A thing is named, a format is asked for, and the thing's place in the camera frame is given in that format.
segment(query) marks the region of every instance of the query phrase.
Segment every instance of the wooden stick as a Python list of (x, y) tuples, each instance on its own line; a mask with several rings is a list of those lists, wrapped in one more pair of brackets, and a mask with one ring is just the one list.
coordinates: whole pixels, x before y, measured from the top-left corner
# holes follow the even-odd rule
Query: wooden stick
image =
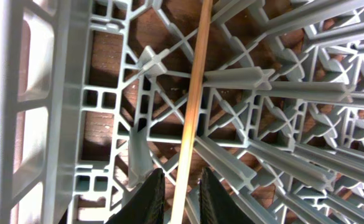
[(192, 159), (195, 132), (197, 129), (198, 112), (202, 97), (202, 78), (204, 73), (205, 57), (207, 55), (212, 1), (213, 0), (203, 1), (200, 24), (198, 25), (198, 35), (195, 43), (194, 62), (189, 87), (189, 99), (187, 100), (182, 146), (180, 148), (179, 165), (177, 168), (174, 203), (172, 206), (172, 216), (170, 220), (171, 224), (180, 224), (183, 219), (187, 181), (189, 180), (190, 163)]

